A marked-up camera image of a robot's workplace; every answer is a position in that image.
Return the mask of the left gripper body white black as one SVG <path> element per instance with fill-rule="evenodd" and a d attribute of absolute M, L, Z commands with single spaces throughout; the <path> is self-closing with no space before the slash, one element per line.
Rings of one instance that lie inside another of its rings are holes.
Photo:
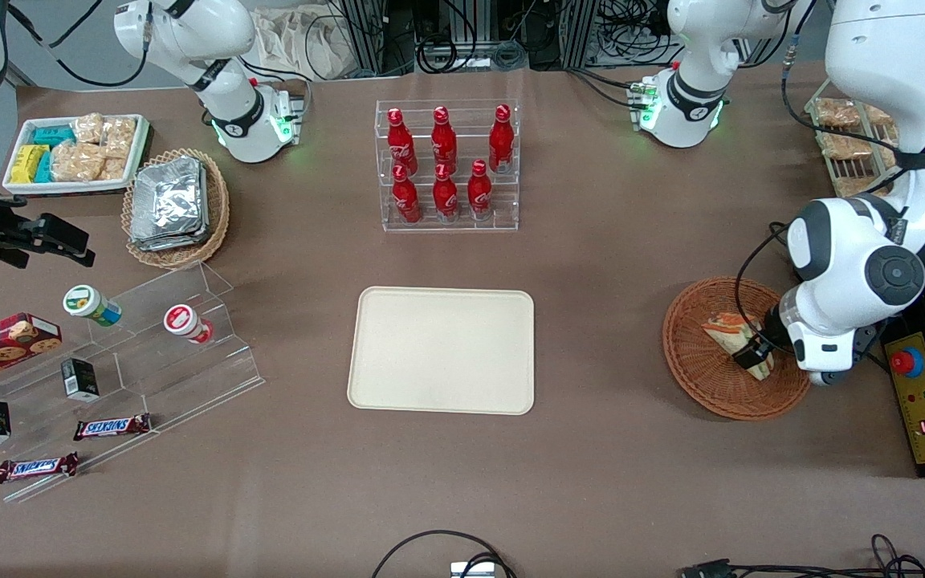
<path fill-rule="evenodd" d="M 852 369 L 856 332 L 855 327 L 822 327 L 797 307 L 774 306 L 764 317 L 763 336 L 792 355 L 801 370 L 814 374 Z"/>

